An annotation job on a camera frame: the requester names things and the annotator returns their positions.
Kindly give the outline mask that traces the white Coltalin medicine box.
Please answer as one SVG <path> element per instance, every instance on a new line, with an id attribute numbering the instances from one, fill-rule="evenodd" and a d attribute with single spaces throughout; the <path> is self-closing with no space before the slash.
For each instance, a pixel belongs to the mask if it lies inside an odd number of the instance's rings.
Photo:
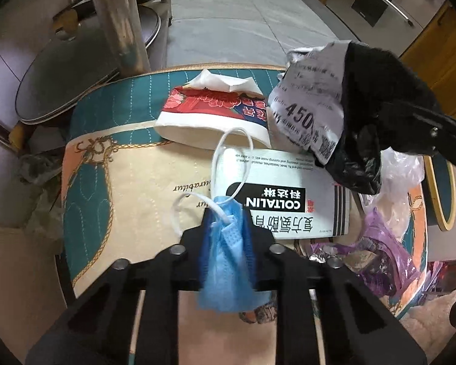
<path id="1" fill-rule="evenodd" d="M 319 239 L 347 234 L 351 193 L 311 155 L 227 148 L 216 163 L 214 195 L 250 210 L 274 238 Z"/>

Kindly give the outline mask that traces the teal bin with yellow rim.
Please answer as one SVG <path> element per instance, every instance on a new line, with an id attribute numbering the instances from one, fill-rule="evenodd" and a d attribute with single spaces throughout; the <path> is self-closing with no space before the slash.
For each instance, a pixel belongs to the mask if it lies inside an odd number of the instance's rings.
<path id="1" fill-rule="evenodd" d="M 456 221 L 456 177 L 452 164 L 441 154 L 424 156 L 423 196 L 427 225 L 450 231 Z"/>

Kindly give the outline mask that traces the stainless steel oven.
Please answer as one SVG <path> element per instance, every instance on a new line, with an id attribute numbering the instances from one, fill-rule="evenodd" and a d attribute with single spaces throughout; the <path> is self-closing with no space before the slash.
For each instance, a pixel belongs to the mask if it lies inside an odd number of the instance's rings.
<path id="1" fill-rule="evenodd" d="M 327 0 L 361 42 L 402 55 L 446 0 Z"/>

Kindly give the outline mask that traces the clear plastic bag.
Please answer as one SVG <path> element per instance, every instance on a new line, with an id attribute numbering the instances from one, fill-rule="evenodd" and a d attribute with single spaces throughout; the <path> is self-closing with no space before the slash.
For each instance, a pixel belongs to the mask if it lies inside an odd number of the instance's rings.
<path id="1" fill-rule="evenodd" d="M 359 194 L 365 212 L 377 208 L 385 223 L 402 223 L 409 219 L 408 192 L 425 176 L 423 157 L 396 152 L 381 152 L 381 188 L 375 195 Z"/>

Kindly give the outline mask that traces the black plastic bag with receipt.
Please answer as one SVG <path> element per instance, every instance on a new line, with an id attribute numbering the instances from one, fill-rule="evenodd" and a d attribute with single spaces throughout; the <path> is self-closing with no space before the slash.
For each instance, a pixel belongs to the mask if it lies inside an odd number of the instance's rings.
<path id="1" fill-rule="evenodd" d="M 400 104 L 440 112 L 428 85 L 392 53 L 352 41 L 298 48 L 268 97 L 277 129 L 342 186 L 378 194 L 381 153 L 387 148 L 429 154 L 412 124 L 384 120 L 385 107 Z"/>

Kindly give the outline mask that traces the teal orange patterned mat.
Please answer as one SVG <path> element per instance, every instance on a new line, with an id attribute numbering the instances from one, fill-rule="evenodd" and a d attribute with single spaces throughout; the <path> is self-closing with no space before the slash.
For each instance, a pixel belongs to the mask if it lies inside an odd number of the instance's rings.
<path id="1" fill-rule="evenodd" d="M 311 155 L 294 149 L 270 121 L 268 97 L 280 82 L 281 68 L 172 68 L 96 88 L 75 107 L 62 171 L 65 251 L 77 297 L 115 260 L 135 264 L 153 259 L 178 244 L 185 231 L 200 226 L 207 211 L 204 202 L 196 197 L 182 200 L 181 235 L 172 228 L 171 206 L 188 190 L 215 196 L 210 191 L 215 149 L 169 141 L 154 126 L 171 90 L 204 69 L 254 76 L 266 99 L 271 140 L 270 148 L 254 149 Z M 274 240 L 313 261 L 306 253 L 311 239 Z M 276 293 L 270 303 L 253 311 L 229 313 L 199 307 L 200 288 L 179 293 L 177 364 L 277 364 Z"/>

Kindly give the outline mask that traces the stainless steel rack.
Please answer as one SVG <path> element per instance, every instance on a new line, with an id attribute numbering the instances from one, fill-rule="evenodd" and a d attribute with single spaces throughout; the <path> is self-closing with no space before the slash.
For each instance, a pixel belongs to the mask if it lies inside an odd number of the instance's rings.
<path id="1" fill-rule="evenodd" d="M 166 67 L 167 38 L 172 23 L 171 0 L 152 0 L 147 5 L 161 18 L 158 34 L 147 47 L 141 39 L 141 17 L 137 0 L 93 0 L 122 77 L 133 77 Z"/>

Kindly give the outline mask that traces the wooden kitchen cabinets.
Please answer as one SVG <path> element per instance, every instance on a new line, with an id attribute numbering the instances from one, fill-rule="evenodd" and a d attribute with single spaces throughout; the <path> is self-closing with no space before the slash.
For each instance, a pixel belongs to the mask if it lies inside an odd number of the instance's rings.
<path id="1" fill-rule="evenodd" d="M 327 8 L 327 0 L 318 1 Z M 358 40 L 327 9 L 347 30 L 347 36 Z M 456 0 L 446 0 L 418 38 L 398 57 L 428 84 L 443 111 L 456 118 Z"/>

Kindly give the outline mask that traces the dark round pan lid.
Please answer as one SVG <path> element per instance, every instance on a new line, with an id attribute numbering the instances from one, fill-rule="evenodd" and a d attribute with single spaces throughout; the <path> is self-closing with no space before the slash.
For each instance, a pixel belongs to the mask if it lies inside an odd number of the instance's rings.
<path id="1" fill-rule="evenodd" d="M 37 124 L 70 109 L 90 88 L 118 75 L 98 17 L 79 24 L 69 40 L 50 40 L 30 64 L 15 97 L 19 120 Z"/>

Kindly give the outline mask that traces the purple plastic bag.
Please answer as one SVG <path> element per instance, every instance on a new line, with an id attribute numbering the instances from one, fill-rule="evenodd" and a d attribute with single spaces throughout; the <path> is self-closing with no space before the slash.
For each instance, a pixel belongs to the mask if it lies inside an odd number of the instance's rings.
<path id="1" fill-rule="evenodd" d="M 378 298 L 401 295 L 420 274 L 376 209 L 365 216 L 357 242 L 309 244 L 306 253 L 309 259 L 322 263 L 341 260 Z"/>

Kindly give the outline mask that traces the blue surgical face mask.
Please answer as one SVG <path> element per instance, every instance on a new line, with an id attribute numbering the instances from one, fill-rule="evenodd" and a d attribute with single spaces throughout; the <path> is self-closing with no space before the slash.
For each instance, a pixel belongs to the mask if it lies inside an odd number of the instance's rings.
<path id="1" fill-rule="evenodd" d="M 252 217 L 235 196 L 241 191 L 250 174 L 254 141 L 246 129 L 234 128 L 224 132 L 216 145 L 211 165 L 211 187 L 216 186 L 218 159 L 224 152 L 224 142 L 231 134 L 242 134 L 249 150 L 244 161 L 244 173 L 230 196 L 207 196 L 192 190 L 184 191 L 171 206 L 171 225 L 181 235 L 179 205 L 187 197 L 196 197 L 207 206 L 207 222 L 199 256 L 200 291 L 198 304 L 204 310 L 217 312 L 250 312 L 270 303 L 271 292 L 255 289 L 256 268 L 252 242 Z"/>

